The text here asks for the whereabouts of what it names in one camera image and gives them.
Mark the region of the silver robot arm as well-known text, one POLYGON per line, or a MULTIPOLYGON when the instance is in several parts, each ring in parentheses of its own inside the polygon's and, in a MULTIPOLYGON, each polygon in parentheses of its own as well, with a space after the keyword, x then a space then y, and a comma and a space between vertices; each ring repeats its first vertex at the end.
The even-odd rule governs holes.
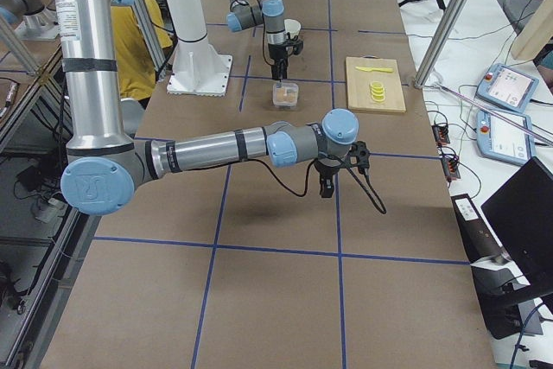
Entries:
POLYGON ((271 78, 283 80, 287 77, 288 49, 290 38, 285 28, 283 0, 229 0, 227 27, 240 32, 262 25, 272 62, 271 78))
POLYGON ((277 167, 313 161, 321 195, 347 157, 359 121, 334 109, 319 123, 276 122, 185 142, 136 140, 124 132, 111 23, 114 0, 55 0, 73 121, 68 164, 61 176, 66 201, 89 215, 125 206, 136 189, 168 173, 210 169, 268 156, 277 167))

